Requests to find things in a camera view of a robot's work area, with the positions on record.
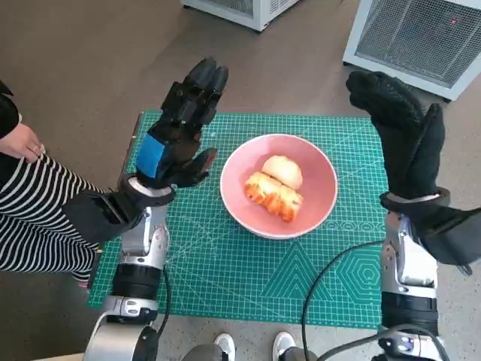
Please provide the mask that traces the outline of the person's hand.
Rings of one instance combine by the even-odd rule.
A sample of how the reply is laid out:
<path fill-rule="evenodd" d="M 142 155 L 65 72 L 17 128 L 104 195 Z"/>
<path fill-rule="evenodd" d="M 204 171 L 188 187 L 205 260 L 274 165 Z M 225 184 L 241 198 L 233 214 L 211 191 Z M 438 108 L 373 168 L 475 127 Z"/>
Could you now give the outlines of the person's hand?
<path fill-rule="evenodd" d="M 13 158 L 25 158 L 28 162 L 36 162 L 44 153 L 44 145 L 28 126 L 19 123 L 6 136 L 1 138 L 1 153 Z"/>

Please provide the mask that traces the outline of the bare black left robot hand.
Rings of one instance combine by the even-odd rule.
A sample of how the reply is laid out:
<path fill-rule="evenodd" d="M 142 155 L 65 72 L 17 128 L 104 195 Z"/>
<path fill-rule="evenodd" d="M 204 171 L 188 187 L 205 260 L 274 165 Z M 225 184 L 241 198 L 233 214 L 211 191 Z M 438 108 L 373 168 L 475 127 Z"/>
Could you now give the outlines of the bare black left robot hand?
<path fill-rule="evenodd" d="M 207 177 L 216 150 L 197 153 L 201 130 L 211 123 L 228 80 L 228 68 L 214 58 L 201 60 L 181 82 L 174 82 L 161 116 L 148 130 L 135 167 L 141 184 L 161 189 L 191 187 Z"/>

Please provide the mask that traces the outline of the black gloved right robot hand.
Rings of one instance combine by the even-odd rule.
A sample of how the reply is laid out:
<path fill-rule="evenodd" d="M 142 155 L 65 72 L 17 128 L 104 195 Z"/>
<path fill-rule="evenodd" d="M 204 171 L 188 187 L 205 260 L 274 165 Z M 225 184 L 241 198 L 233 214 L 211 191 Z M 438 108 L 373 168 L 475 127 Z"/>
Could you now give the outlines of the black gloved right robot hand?
<path fill-rule="evenodd" d="M 379 71 L 353 71 L 346 81 L 349 102 L 366 111 L 383 149 L 389 192 L 402 199 L 434 195 L 445 141 L 443 109 L 425 110 L 402 81 Z"/>

